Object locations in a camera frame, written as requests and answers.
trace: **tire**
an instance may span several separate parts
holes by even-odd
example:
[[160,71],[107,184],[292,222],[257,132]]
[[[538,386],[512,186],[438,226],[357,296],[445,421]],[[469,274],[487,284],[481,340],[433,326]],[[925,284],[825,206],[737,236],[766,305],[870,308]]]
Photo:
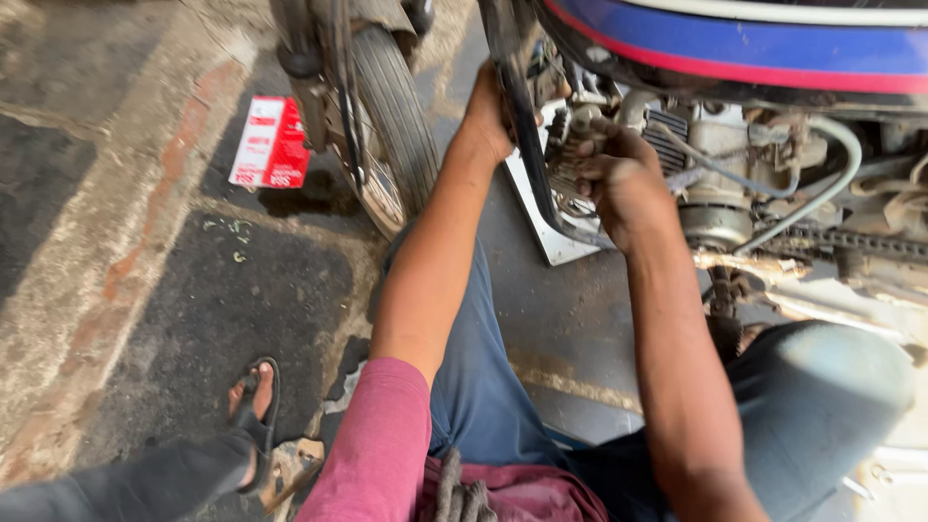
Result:
[[[379,25],[367,27],[354,35],[353,52],[358,96],[380,137],[408,223],[422,211],[438,176],[432,131],[409,68],[390,33]],[[368,212],[392,239],[393,230],[386,230],[369,207]]]

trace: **pink shirt sleeve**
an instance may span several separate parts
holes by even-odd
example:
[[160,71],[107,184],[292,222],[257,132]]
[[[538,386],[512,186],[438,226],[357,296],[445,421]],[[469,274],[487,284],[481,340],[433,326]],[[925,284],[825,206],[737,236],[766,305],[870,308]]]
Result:
[[431,436],[422,373],[399,359],[373,359],[296,522],[411,520]]

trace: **black flip-flop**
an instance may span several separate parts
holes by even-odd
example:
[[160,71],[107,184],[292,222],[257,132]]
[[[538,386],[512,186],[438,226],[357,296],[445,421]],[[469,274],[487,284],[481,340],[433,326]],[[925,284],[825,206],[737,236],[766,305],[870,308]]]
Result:
[[[257,415],[254,414],[254,394],[258,390],[258,383],[261,379],[259,373],[251,373],[251,369],[257,369],[263,362],[270,364],[274,369],[274,382],[271,384],[273,394],[271,403],[264,413],[264,420],[259,421]],[[241,400],[229,423],[245,430],[254,440],[254,445],[258,450],[254,479],[249,485],[238,490],[242,495],[247,495],[261,490],[270,472],[271,451],[274,449],[274,426],[277,424],[277,398],[280,395],[280,370],[277,368],[277,362],[269,357],[254,361],[245,370],[241,381],[245,385],[244,390],[242,390]]]

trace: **concrete floor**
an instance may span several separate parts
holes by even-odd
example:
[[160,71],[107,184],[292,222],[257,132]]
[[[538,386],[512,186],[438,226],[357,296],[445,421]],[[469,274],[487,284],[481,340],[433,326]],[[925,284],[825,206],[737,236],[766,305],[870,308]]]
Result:
[[[415,80],[444,151],[487,51],[473,0],[435,4]],[[330,154],[300,190],[226,182],[251,96],[290,91],[269,20],[264,0],[0,6],[0,484],[207,437],[263,354],[281,436],[334,434],[320,401],[367,352],[387,244]],[[542,418],[595,442],[639,428],[624,259],[549,268],[502,173],[479,233]]]

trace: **knee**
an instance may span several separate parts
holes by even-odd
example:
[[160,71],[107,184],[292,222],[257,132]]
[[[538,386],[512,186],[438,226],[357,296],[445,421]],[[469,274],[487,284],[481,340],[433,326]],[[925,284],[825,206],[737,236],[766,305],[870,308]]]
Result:
[[894,409],[911,405],[914,369],[909,354],[898,345],[876,333],[822,320],[781,328],[775,346],[788,364]]

